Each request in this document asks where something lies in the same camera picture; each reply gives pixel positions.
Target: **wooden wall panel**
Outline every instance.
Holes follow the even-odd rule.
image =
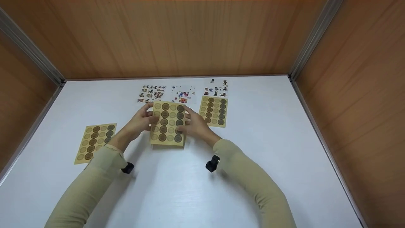
[[[405,1],[344,1],[297,80],[369,227],[405,227]]]
[[[0,172],[57,89],[0,31]]]
[[[325,0],[0,0],[68,79],[288,73]]]

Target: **white table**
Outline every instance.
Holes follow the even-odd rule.
[[[286,76],[227,77],[226,128],[279,185],[298,227],[361,227]],[[204,78],[68,82],[0,186],[2,227],[43,227],[70,183],[86,166],[73,165],[85,126],[122,128],[143,105],[144,84],[193,85]],[[191,108],[198,110],[200,97]],[[144,153],[137,157],[134,151]],[[205,169],[211,149],[188,137],[184,149],[154,147],[148,133],[125,152],[136,163],[112,184],[87,227],[258,227],[245,193]]]

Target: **beige sleeve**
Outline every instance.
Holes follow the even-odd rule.
[[[122,152],[106,145],[72,182],[50,215],[45,228],[82,228],[114,178],[127,163]]]
[[[220,158],[218,169],[234,179],[256,202],[263,228],[296,227],[285,195],[258,164],[229,140],[219,140],[213,149]]]

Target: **hand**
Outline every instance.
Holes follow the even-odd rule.
[[[215,134],[204,121],[202,116],[194,112],[191,108],[184,105],[184,109],[188,112],[185,115],[187,119],[185,125],[177,126],[178,131],[182,131],[187,135],[193,136],[195,138],[201,138],[209,146],[213,147],[216,142],[218,142],[221,137]]]
[[[130,135],[131,140],[139,137],[143,131],[150,131],[151,127],[149,124],[157,123],[159,121],[158,116],[153,116],[153,111],[148,109],[153,107],[152,103],[146,103],[142,108],[140,108],[132,119],[123,127],[123,130]]]
[[[159,121],[158,116],[153,116],[153,111],[148,112],[150,107],[153,107],[153,103],[147,103],[142,106],[108,144],[124,152],[129,143],[138,138],[142,131],[150,131],[151,127],[149,124]]]

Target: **human hand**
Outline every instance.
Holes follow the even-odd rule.
[[[122,128],[123,131],[129,135],[131,141],[138,138],[143,131],[150,131],[151,127],[149,124],[157,123],[159,121],[159,117],[154,116],[153,111],[148,112],[148,109],[151,107],[153,107],[153,102],[146,103]]]
[[[187,135],[204,140],[211,147],[214,146],[221,137],[208,127],[202,116],[185,105],[184,109],[188,112],[188,114],[185,114],[185,117],[189,120],[185,121],[185,125],[177,126],[176,129]]]

